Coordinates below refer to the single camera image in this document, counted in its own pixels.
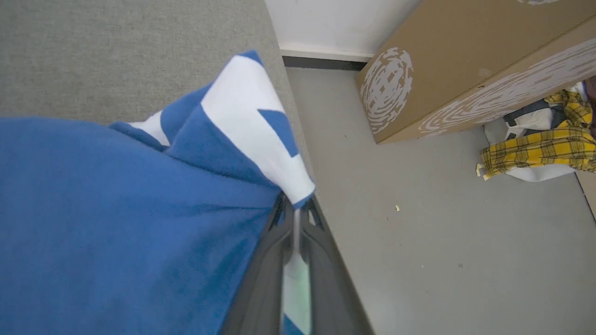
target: cardboard box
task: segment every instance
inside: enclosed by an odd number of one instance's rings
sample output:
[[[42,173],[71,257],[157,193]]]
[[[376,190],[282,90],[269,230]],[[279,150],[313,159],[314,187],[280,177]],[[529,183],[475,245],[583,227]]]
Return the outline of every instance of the cardboard box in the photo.
[[[596,0],[424,0],[358,73],[377,143],[461,131],[596,75]]]

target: blue and white blanket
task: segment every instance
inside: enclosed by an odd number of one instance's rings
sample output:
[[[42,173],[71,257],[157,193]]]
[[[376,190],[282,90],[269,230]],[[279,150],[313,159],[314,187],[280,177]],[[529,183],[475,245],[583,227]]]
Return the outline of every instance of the blue and white blanket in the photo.
[[[0,334],[216,334],[278,193],[315,188],[255,52],[144,122],[0,136]]]

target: black baseboard trim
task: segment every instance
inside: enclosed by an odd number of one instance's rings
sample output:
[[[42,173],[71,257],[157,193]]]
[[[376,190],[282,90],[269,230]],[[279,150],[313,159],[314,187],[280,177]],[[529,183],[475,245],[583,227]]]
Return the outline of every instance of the black baseboard trim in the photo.
[[[303,69],[326,69],[360,71],[366,63],[360,61],[323,60],[319,58],[283,56],[286,67],[301,67]]]

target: gray floor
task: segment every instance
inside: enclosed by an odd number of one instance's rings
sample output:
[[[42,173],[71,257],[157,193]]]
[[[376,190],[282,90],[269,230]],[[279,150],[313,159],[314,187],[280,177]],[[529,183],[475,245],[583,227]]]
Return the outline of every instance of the gray floor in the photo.
[[[477,178],[481,128],[376,145],[355,72],[287,71],[377,335],[596,333],[596,225],[574,175]]]

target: yellow plaid shirt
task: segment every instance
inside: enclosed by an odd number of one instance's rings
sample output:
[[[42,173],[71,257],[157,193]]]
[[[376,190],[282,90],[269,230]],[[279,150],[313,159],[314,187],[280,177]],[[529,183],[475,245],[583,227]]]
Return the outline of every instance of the yellow plaid shirt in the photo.
[[[566,164],[576,170],[596,172],[596,140],[590,133],[592,108],[579,94],[559,91],[544,99],[561,104],[567,120],[555,129],[512,138],[480,153],[485,179],[513,168]]]

